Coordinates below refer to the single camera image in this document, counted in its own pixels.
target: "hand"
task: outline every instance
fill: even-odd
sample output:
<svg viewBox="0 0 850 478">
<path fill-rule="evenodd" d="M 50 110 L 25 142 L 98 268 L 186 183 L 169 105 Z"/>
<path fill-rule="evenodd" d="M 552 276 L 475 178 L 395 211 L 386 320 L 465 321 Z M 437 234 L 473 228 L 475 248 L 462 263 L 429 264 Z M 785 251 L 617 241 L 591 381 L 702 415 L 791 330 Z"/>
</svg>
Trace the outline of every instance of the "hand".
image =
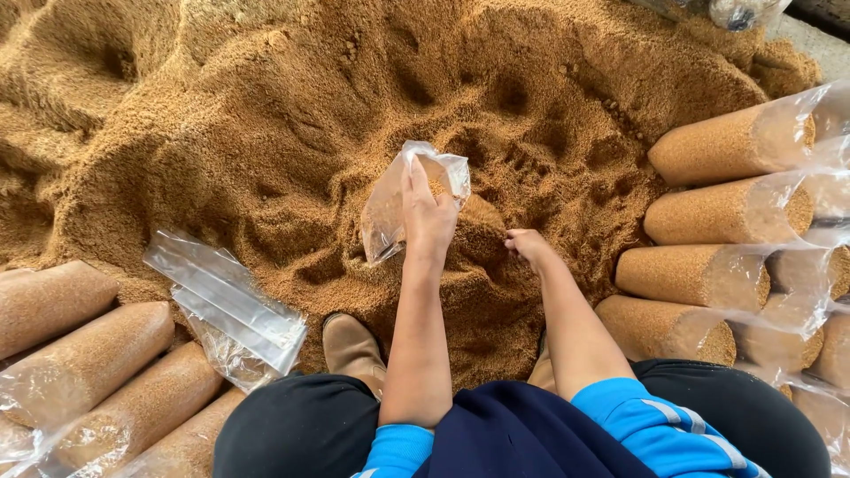
<svg viewBox="0 0 850 478">
<path fill-rule="evenodd" d="M 558 253 L 543 239 L 539 232 L 533 229 L 511 229 L 507 232 L 505 247 L 511 254 L 518 255 L 528 261 L 535 273 L 540 273 L 541 265 L 547 260 L 560 259 Z"/>
<path fill-rule="evenodd" d="M 414 156 L 401 175 L 407 257 L 438 261 L 440 269 L 457 225 L 457 207 L 448 194 L 437 198 L 428 187 L 425 168 Z"/>
</svg>

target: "black pants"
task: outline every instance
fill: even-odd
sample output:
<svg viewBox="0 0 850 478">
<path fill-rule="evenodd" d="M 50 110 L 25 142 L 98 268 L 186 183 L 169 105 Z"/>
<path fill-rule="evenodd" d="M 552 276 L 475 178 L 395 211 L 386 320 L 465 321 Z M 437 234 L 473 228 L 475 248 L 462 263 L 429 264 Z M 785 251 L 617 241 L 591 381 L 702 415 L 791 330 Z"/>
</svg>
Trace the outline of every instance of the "black pants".
<svg viewBox="0 0 850 478">
<path fill-rule="evenodd" d="M 697 412 L 773 478 L 829 478 L 817 430 L 761 380 L 700 361 L 658 359 L 632 365 L 649 393 Z M 251 393 L 215 445 L 213 478 L 349 478 L 363 469 L 378 403 L 344 375 L 298 375 Z"/>
</svg>

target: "brown boot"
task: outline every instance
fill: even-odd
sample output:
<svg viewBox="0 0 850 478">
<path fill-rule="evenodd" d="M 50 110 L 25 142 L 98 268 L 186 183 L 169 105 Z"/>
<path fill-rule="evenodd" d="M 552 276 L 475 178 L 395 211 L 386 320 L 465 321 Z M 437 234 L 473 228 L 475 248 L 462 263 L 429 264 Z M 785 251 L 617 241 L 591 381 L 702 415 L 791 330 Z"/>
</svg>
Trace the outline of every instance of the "brown boot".
<svg viewBox="0 0 850 478">
<path fill-rule="evenodd" d="M 555 373 L 552 370 L 552 359 L 549 358 L 549 343 L 546 340 L 545 330 L 540 341 L 540 358 L 537 359 L 534 370 L 531 371 L 528 383 L 557 394 L 558 390 L 555 389 Z"/>
<path fill-rule="evenodd" d="M 381 400 L 387 366 L 381 360 L 375 337 L 363 324 L 348 314 L 330 314 L 325 319 L 322 343 L 328 372 L 363 380 L 375 398 Z"/>
</svg>

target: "left hand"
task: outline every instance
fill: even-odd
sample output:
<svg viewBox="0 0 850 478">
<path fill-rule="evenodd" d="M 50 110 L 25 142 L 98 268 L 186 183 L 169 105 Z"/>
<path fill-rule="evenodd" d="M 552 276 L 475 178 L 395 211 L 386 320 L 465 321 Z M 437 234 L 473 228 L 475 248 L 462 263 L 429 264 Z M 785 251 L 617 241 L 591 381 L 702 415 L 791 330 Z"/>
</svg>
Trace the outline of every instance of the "left hand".
<svg viewBox="0 0 850 478">
<path fill-rule="evenodd" d="M 442 265 L 457 225 L 454 200 L 446 193 L 434 198 L 428 175 L 416 156 L 401 175 L 401 193 L 407 257 L 436 260 Z"/>
</svg>

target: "sawdust pile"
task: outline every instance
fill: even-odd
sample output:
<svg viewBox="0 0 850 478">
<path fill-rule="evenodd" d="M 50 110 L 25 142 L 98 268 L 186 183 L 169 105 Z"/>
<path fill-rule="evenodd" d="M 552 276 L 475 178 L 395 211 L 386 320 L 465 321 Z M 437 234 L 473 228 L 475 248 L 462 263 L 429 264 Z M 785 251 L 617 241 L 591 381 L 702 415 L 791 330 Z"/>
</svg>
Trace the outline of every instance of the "sawdust pile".
<svg viewBox="0 0 850 478">
<path fill-rule="evenodd" d="M 366 267 L 373 181 L 405 139 L 468 156 L 441 290 L 456 386 L 536 358 L 505 227 L 541 230 L 595 305 L 666 189 L 646 150 L 768 99 L 761 32 L 620 0 L 0 0 L 0 40 L 0 267 L 85 259 L 122 302 L 161 300 L 142 252 L 186 230 L 310 314 L 306 371 L 334 310 L 391 341 L 403 254 Z"/>
</svg>

